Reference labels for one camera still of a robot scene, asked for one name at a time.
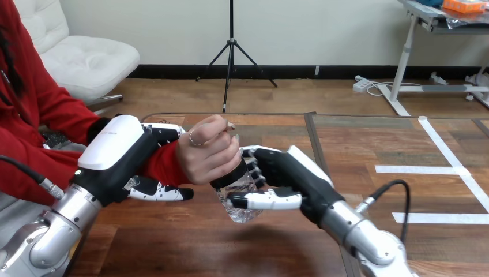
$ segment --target robotic arm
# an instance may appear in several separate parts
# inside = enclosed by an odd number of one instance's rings
[[[393,234],[378,230],[363,217],[374,199],[355,210],[337,193],[330,178],[302,151],[287,153],[260,146],[244,147],[251,158],[249,170],[257,186],[279,186],[258,192],[232,192],[228,202],[245,209],[300,209],[320,229],[360,261],[368,277],[417,277],[407,263],[404,244]]]
[[[57,199],[49,211],[20,228],[0,249],[0,274],[11,277],[49,276],[67,261],[70,249],[102,207],[127,197],[147,201],[178,201],[193,197],[145,177],[138,169],[158,149],[185,131],[176,125],[141,124],[128,115],[116,117],[78,160],[70,186],[61,190],[47,178],[8,157]]]

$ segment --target human hand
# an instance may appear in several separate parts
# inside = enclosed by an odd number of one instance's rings
[[[176,156],[187,178],[196,185],[207,184],[230,173],[241,162],[239,136],[220,115],[213,115],[196,124],[178,140]]]

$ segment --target red sweater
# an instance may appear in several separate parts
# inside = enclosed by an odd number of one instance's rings
[[[77,169],[81,154],[44,149],[39,125],[46,124],[72,142],[86,145],[87,131],[100,117],[51,78],[12,0],[0,0],[0,31],[10,43],[14,66],[24,83],[22,97],[18,98],[0,76],[0,93],[12,104],[0,98],[0,154],[27,164],[64,189]],[[0,69],[9,75],[2,51]],[[142,175],[168,185],[187,183],[176,160],[175,146],[172,143],[161,147],[143,168]],[[4,193],[44,205],[54,201],[24,173],[3,161],[0,161],[0,177],[0,191]]]

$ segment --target white leather chair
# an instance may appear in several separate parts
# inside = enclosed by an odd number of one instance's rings
[[[14,0],[22,23],[51,77],[87,104],[122,100],[102,97],[139,64],[139,52],[110,39],[70,36],[59,0]]]

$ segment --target desk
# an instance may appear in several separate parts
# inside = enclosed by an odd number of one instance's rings
[[[399,66],[397,67],[396,78],[394,79],[392,90],[386,85],[378,86],[379,90],[396,113],[401,116],[409,116],[409,112],[403,108],[402,104],[397,99],[400,92],[467,92],[471,93],[477,100],[489,108],[489,87],[475,87],[472,85],[401,86],[409,55],[412,51],[414,34],[418,25],[428,32],[445,35],[487,35],[489,34],[489,25],[486,27],[466,26],[463,28],[450,29],[447,26],[445,13],[443,11],[424,6],[413,0],[399,0],[399,2],[401,2],[408,10],[411,26],[409,27],[406,44],[404,45]]]
[[[208,114],[157,114],[145,122],[186,129]],[[489,213],[457,175],[379,173],[376,166],[450,167],[417,118],[313,114],[226,114],[242,145],[298,146],[330,172],[336,189],[355,205],[387,181],[405,179],[412,189],[413,220],[440,213],[479,214],[485,222],[410,224],[407,253],[420,276],[480,277],[489,271]],[[474,179],[489,193],[489,121],[429,119]],[[299,211],[264,212],[233,223],[210,186],[193,186],[184,203],[128,199],[103,209],[70,276],[162,277],[358,277],[357,264]],[[368,212],[394,234],[401,225],[401,188]]]

